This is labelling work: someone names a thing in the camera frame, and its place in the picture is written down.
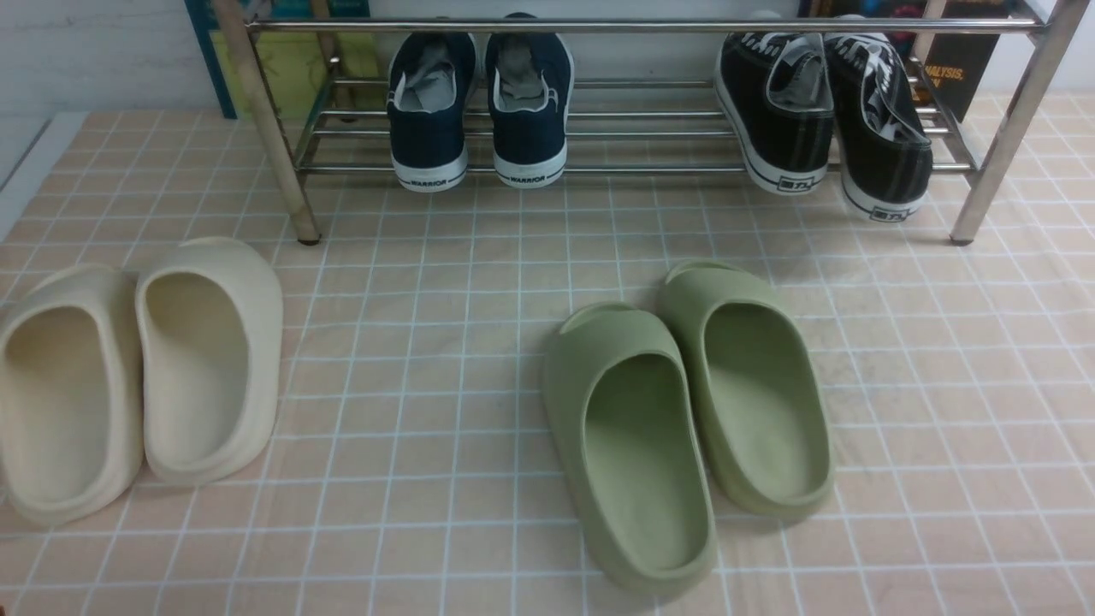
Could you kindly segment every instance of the navy canvas sneaker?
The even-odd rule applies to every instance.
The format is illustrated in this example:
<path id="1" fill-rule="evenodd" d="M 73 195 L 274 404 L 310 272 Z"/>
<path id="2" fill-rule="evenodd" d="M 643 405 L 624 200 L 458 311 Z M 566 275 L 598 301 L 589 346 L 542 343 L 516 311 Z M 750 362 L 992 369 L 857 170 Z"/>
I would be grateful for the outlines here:
<path id="1" fill-rule="evenodd" d="M 508 19 L 534 19 L 514 13 Z M 486 45 L 494 167 L 506 184 L 551 184 L 566 165 L 574 56 L 557 34 L 492 34 Z"/>
<path id="2" fill-rule="evenodd" d="M 468 171 L 464 107 L 475 90 L 470 34 L 412 34 L 388 71 L 392 166 L 404 187 L 436 193 Z"/>

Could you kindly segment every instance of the black canvas sneaker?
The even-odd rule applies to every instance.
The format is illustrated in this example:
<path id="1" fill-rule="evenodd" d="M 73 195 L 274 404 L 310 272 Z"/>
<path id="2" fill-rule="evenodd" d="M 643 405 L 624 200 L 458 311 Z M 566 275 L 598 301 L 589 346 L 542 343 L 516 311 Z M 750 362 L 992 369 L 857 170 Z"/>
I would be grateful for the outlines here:
<path id="1" fill-rule="evenodd" d="M 881 34 L 827 34 L 844 199 L 856 213 L 901 222 L 932 174 L 932 143 L 901 57 Z"/>
<path id="2" fill-rule="evenodd" d="M 819 34 L 747 32 L 723 43 L 715 94 L 741 142 L 749 176 L 765 190 L 808 193 L 825 176 L 833 126 L 826 72 Z"/>

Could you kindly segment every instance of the sneaker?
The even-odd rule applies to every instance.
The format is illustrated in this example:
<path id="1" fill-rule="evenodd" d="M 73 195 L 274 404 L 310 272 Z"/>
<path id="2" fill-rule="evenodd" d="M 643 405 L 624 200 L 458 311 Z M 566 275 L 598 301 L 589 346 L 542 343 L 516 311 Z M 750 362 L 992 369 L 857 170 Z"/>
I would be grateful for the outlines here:
<path id="1" fill-rule="evenodd" d="M 514 13 L 508 19 L 534 19 Z M 486 44 L 494 167 L 506 184 L 538 188 L 566 165 L 574 56 L 557 34 L 492 34 Z"/>
<path id="2" fill-rule="evenodd" d="M 388 119 L 392 166 L 407 189 L 451 188 L 468 171 L 464 107 L 477 62 L 470 34 L 412 34 L 392 58 Z"/>
<path id="3" fill-rule="evenodd" d="M 881 34 L 827 34 L 825 46 L 844 199 L 862 217 L 901 222 L 920 209 L 932 174 L 901 57 Z"/>
<path id="4" fill-rule="evenodd" d="M 730 34 L 715 62 L 715 94 L 758 186 L 789 195 L 821 182 L 833 125 L 821 35 Z"/>

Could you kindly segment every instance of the cream slide sandal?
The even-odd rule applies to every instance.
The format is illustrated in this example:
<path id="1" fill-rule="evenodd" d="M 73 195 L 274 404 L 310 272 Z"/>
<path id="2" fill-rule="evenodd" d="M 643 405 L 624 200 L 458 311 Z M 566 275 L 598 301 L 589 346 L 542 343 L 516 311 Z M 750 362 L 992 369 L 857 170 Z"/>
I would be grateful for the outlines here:
<path id="1" fill-rule="evenodd" d="M 168 484 L 222 479 L 269 441 L 281 357 L 281 284 L 247 244 L 185 242 L 137 283 L 145 446 Z"/>
<path id="2" fill-rule="evenodd" d="M 134 283 L 106 265 L 54 274 L 0 326 L 0 466 L 27 520 L 64 524 L 137 476 L 140 340 Z"/>

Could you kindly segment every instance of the yellow board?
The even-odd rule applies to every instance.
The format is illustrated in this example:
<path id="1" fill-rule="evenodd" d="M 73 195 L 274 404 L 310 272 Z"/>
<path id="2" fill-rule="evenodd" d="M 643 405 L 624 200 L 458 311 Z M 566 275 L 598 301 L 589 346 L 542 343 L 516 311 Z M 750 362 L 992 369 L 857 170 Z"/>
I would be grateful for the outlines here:
<path id="1" fill-rule="evenodd" d="M 228 95 L 239 117 L 251 116 L 251 105 L 243 95 L 240 78 L 228 59 L 228 45 L 220 32 L 209 33 L 217 50 L 217 61 L 228 84 Z M 377 77 L 377 48 L 371 34 L 338 34 L 343 67 L 353 77 Z M 303 119 L 315 102 L 326 69 L 314 34 L 267 32 L 258 39 L 258 59 L 263 63 L 274 104 L 286 119 Z M 377 90 L 357 90 L 359 108 L 380 108 L 383 95 Z"/>

